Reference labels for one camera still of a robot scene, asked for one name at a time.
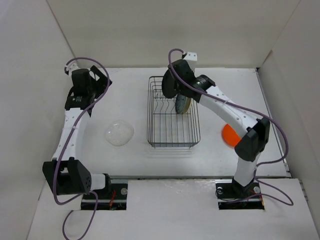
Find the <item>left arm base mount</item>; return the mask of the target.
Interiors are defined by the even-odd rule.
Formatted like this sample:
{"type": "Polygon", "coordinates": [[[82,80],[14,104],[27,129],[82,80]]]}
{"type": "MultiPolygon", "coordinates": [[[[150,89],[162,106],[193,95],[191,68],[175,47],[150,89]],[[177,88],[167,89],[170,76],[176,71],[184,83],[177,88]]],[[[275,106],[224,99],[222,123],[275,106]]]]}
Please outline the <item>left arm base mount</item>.
{"type": "MultiPolygon", "coordinates": [[[[128,197],[128,180],[122,178],[111,178],[110,187],[105,189],[94,190],[98,196],[97,211],[125,211],[127,209],[128,197]]],[[[96,199],[90,193],[82,197],[80,203],[81,210],[95,209],[96,199]]]]}

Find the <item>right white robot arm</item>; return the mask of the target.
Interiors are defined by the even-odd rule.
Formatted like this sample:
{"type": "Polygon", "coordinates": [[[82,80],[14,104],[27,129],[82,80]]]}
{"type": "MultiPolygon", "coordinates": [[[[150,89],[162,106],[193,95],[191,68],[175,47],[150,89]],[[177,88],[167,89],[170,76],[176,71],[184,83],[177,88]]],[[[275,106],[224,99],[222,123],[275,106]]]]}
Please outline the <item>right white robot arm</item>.
{"type": "Polygon", "coordinates": [[[235,196],[243,197],[249,192],[258,159],[269,141],[269,119],[256,118],[246,110],[235,107],[212,79],[204,74],[195,76],[184,59],[171,63],[168,70],[175,81],[172,84],[175,91],[213,111],[240,137],[234,147],[238,161],[231,191],[235,196]]]}

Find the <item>cream plate with black pattern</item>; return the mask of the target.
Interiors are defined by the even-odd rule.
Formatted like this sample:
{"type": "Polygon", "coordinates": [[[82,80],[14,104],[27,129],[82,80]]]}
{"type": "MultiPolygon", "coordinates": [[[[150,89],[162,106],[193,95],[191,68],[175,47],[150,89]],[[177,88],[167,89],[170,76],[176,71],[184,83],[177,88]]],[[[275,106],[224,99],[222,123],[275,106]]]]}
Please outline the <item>cream plate with black pattern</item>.
{"type": "Polygon", "coordinates": [[[192,99],[191,98],[187,98],[185,100],[185,105],[184,105],[184,108],[183,108],[183,111],[182,111],[183,114],[186,114],[189,111],[189,109],[191,107],[191,103],[192,103],[192,99]]]}

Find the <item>blue floral green plate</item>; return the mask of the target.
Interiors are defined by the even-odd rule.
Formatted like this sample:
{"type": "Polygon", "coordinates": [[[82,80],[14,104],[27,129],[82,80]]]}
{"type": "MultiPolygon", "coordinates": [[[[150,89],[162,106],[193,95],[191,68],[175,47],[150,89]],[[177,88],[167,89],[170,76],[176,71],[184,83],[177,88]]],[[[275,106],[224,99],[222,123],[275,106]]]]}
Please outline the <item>blue floral green plate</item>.
{"type": "Polygon", "coordinates": [[[183,114],[183,109],[184,109],[187,98],[189,97],[186,97],[180,93],[177,94],[176,100],[175,100],[175,112],[177,114],[183,114]]]}

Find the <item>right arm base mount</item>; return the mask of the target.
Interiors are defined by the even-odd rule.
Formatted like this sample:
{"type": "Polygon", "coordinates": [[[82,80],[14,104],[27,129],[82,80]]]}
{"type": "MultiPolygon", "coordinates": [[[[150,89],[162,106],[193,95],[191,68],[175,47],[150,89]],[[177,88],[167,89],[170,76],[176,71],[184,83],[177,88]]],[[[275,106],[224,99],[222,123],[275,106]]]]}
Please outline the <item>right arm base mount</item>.
{"type": "Polygon", "coordinates": [[[253,182],[247,189],[237,189],[232,182],[215,184],[215,195],[219,210],[264,210],[264,202],[260,196],[261,189],[253,182]]]}

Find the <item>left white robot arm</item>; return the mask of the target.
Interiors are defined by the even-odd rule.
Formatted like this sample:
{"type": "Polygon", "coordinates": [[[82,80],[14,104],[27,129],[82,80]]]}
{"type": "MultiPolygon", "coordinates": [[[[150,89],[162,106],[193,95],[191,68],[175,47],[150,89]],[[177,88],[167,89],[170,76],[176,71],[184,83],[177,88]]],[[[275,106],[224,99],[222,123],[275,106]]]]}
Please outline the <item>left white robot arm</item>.
{"type": "Polygon", "coordinates": [[[108,174],[93,174],[81,163],[80,155],[85,129],[93,103],[105,91],[108,78],[96,66],[90,69],[74,65],[68,74],[72,87],[64,105],[64,126],[55,153],[42,165],[42,172],[53,193],[84,195],[94,191],[100,198],[111,195],[108,174]]]}

